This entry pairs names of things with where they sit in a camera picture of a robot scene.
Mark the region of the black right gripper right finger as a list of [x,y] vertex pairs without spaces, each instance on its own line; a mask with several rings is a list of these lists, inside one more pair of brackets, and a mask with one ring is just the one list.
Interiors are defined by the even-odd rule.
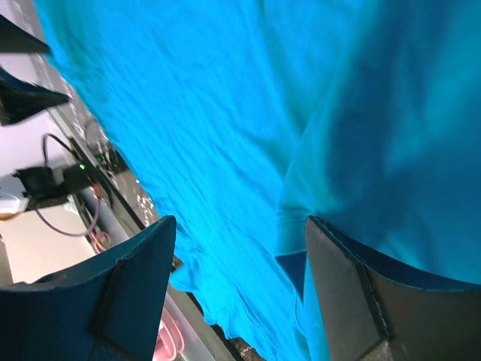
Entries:
[[480,287],[424,272],[306,224],[307,256],[333,360],[478,360]]

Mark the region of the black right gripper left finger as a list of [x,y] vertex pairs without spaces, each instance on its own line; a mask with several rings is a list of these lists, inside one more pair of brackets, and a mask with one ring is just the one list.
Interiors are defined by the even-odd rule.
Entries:
[[1,288],[3,360],[151,360],[177,222],[167,216],[34,283]]

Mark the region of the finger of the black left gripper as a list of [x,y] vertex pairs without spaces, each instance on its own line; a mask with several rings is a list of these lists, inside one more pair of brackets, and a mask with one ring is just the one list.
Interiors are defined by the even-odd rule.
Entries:
[[18,124],[69,101],[66,94],[24,82],[1,68],[1,124]]
[[49,54],[50,47],[1,15],[1,53]]

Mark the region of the bright blue t shirt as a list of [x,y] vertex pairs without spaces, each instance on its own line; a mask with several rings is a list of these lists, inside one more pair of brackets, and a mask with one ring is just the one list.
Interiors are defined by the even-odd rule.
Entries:
[[267,360],[330,355],[309,216],[480,281],[478,1],[38,1],[161,215],[173,287]]

